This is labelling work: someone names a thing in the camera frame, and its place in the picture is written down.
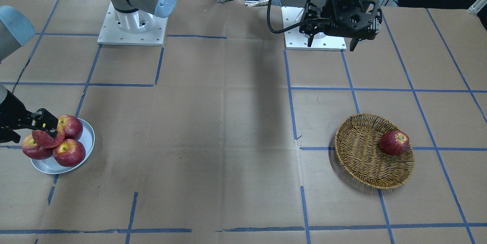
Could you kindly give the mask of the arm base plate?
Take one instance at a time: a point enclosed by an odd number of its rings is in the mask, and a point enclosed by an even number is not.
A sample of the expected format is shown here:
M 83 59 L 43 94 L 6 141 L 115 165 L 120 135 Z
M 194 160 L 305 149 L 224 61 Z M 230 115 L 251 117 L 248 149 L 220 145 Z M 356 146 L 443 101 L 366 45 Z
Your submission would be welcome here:
M 122 13 L 109 4 L 97 42 L 112 46 L 163 46 L 167 18 L 144 11 Z
M 304 8 L 291 6 L 282 6 L 281 10 L 283 27 L 285 28 L 300 22 L 304 12 Z M 341 51 L 347 48 L 344 38 L 327 36 L 323 33 L 315 35 L 311 43 L 308 43 L 309 37 L 304 33 L 300 33 L 298 27 L 284 32 L 284 36 L 285 49 L 288 50 Z

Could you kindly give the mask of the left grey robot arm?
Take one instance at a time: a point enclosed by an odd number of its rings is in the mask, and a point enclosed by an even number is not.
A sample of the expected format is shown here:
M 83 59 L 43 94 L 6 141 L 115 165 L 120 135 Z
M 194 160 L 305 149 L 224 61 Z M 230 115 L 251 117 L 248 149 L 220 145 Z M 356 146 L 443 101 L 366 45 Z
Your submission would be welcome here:
M 381 31 L 380 0 L 269 0 L 267 25 L 291 50 L 355 50 Z

